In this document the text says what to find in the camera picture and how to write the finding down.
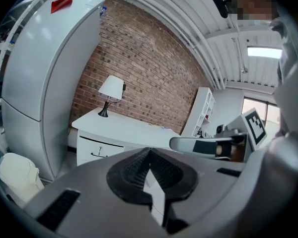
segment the black lamp base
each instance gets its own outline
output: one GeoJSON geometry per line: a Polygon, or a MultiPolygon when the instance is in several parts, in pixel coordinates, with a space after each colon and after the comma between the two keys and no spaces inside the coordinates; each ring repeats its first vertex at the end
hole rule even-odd
{"type": "Polygon", "coordinates": [[[108,106],[109,106],[109,102],[106,101],[105,102],[105,105],[103,107],[103,110],[101,112],[99,112],[98,115],[101,116],[101,117],[108,117],[108,114],[107,114],[107,108],[108,108],[108,106]]]}

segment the white lampshade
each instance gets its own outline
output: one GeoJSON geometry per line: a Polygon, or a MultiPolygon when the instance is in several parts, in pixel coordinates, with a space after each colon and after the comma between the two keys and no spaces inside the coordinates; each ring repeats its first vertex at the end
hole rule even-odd
{"type": "Polygon", "coordinates": [[[99,93],[121,100],[123,95],[124,81],[115,76],[108,76],[98,90],[99,93]]]}

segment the desk drawer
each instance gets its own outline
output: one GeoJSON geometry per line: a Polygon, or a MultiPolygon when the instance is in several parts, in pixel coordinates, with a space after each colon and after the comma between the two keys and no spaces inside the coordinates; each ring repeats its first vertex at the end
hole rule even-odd
{"type": "Polygon", "coordinates": [[[77,139],[77,158],[87,161],[98,160],[124,151],[121,146],[109,145],[79,137],[77,139]]]}

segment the metal rack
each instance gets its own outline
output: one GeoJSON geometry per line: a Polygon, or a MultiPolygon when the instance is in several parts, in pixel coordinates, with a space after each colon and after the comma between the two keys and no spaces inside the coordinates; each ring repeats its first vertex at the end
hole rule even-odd
{"type": "MultiPolygon", "coordinates": [[[[34,14],[34,12],[45,2],[46,0],[21,0],[9,10],[6,17],[3,19],[0,28],[3,26],[9,28],[9,34],[4,42],[0,42],[0,72],[2,69],[2,62],[5,55],[9,55],[13,49],[11,40],[17,31],[22,31],[24,25],[34,14]]],[[[0,123],[0,150],[3,153],[7,152],[7,142],[4,134],[3,124],[0,123]]]]}

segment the table lamp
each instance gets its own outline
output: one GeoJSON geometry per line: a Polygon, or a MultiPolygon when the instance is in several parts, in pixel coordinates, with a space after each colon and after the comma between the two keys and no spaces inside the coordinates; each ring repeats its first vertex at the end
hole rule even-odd
{"type": "Polygon", "coordinates": [[[109,103],[110,97],[121,101],[121,98],[123,96],[123,92],[125,89],[126,89],[126,85],[124,84],[124,81],[122,79],[112,75],[106,78],[105,82],[98,90],[99,93],[108,96],[108,99],[105,102],[103,110],[98,113],[101,117],[108,117],[107,108],[110,104],[115,103],[115,102],[109,103]]]}

